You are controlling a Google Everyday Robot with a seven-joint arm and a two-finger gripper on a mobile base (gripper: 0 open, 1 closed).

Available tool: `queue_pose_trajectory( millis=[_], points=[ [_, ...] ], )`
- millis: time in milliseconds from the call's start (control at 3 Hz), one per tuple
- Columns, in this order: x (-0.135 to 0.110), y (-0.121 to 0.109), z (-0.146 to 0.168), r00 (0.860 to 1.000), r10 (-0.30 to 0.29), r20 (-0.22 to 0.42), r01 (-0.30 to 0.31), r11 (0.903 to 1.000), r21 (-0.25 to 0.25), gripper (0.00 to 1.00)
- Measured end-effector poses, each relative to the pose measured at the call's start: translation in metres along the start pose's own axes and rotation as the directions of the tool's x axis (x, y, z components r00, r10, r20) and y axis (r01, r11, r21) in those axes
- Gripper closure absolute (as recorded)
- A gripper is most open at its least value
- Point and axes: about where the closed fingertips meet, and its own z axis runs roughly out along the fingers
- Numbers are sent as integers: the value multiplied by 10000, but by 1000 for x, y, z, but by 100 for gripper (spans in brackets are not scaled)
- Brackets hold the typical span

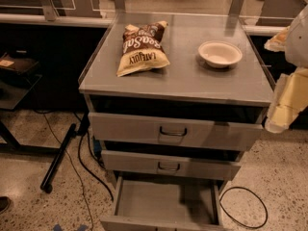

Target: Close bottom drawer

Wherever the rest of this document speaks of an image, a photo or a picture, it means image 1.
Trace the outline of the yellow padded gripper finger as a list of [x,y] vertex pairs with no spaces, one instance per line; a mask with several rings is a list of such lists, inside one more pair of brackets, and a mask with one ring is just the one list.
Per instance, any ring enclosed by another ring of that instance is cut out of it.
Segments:
[[290,27],[286,27],[271,39],[268,39],[264,47],[272,52],[284,52],[289,29]]
[[269,106],[265,128],[282,133],[308,107],[308,69],[298,67],[294,73],[281,74]]

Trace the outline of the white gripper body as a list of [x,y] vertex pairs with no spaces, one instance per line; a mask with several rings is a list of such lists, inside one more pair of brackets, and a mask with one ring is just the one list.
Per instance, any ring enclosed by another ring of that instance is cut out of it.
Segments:
[[290,25],[285,42],[285,58],[296,67],[308,67],[308,6]]

